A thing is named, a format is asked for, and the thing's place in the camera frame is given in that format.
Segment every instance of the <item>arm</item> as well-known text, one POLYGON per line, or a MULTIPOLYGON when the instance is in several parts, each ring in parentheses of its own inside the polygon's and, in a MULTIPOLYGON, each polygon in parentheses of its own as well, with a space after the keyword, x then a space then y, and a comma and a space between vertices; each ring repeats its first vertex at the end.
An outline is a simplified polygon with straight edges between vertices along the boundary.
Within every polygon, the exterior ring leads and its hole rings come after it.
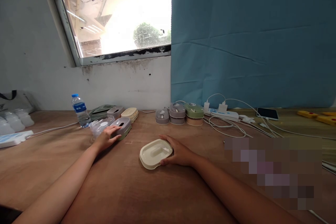
POLYGON ((75 199, 98 153, 112 145, 121 135, 112 139, 112 133, 121 127, 104 129, 96 141, 70 166, 32 205, 13 223, 60 223, 75 199))
POLYGON ((167 135, 160 135, 174 149, 174 156, 161 160, 161 165, 178 164, 193 167, 240 223, 300 223, 287 211, 262 194, 240 182, 167 135))

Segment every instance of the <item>white wall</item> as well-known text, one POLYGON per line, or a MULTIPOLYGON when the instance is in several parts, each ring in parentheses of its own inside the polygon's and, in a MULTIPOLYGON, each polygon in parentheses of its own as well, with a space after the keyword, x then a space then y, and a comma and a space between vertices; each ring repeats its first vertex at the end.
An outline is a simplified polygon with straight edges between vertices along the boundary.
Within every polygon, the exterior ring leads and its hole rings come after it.
POLYGON ((170 56, 71 68, 47 0, 1 0, 0 10, 0 92, 27 90, 41 110, 72 109, 72 93, 88 109, 169 105, 170 56))

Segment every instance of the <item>blue cloth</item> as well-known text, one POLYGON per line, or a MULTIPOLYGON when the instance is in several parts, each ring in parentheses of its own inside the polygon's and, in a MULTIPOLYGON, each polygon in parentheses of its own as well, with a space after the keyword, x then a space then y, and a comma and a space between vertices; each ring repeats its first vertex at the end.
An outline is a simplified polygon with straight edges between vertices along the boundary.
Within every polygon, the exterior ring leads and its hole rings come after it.
POLYGON ((172 0, 171 44, 172 101, 222 93, 253 107, 329 107, 336 97, 336 0, 172 0))

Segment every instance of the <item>plastic bottle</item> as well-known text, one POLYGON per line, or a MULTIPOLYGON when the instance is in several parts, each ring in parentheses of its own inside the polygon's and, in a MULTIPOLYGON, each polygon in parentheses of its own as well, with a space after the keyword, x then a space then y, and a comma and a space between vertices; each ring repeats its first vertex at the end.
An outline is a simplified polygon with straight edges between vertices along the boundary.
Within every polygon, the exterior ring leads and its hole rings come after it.
POLYGON ((17 114, 17 116, 20 118, 24 126, 29 127, 34 125, 34 121, 26 111, 24 111, 23 109, 15 109, 14 111, 15 114, 17 114))
POLYGON ((7 121, 0 117, 0 135, 8 135, 13 133, 15 133, 15 131, 11 128, 7 121))
POLYGON ((21 120, 12 112, 6 112, 5 117, 9 125, 12 127, 15 132, 25 129, 25 126, 22 124, 21 120))
POLYGON ((78 94, 73 94, 71 104, 76 112, 80 126, 82 128, 88 127, 91 123, 91 119, 86 111, 84 101, 78 96, 78 94))

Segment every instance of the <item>table surface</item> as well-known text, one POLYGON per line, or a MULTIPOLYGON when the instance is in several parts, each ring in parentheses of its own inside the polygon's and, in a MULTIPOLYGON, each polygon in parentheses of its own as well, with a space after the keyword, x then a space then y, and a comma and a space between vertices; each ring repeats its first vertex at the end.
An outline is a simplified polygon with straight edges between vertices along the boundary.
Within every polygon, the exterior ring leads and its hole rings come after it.
MULTIPOLYGON (((255 116, 252 110, 236 110, 255 116)), ((302 134, 336 137, 336 127, 296 115, 297 109, 279 109, 279 127, 302 134)), ((335 109, 309 109, 320 113, 335 109)), ((31 114, 35 125, 26 128, 40 132, 76 121, 73 111, 37 111, 31 114)), ((140 149, 169 134, 192 151, 265 195, 248 175, 242 174, 224 158, 224 135, 203 126, 158 125, 154 113, 139 112, 127 137, 102 153, 93 164, 76 199, 62 223, 236 223, 202 178, 190 167, 166 166, 146 170, 140 149)), ((264 135, 243 126, 253 137, 264 135)), ((236 129, 225 133, 240 136, 236 129)), ((281 132, 285 137, 295 136, 281 132)), ((336 163, 336 141, 321 140, 323 159, 336 163)), ((26 209, 92 144, 89 129, 78 125, 32 137, 0 149, 0 205, 26 209)), ((322 207, 315 212, 332 223, 336 219, 336 176, 322 170, 322 207)), ((307 211, 290 211, 305 223, 319 223, 307 211)))

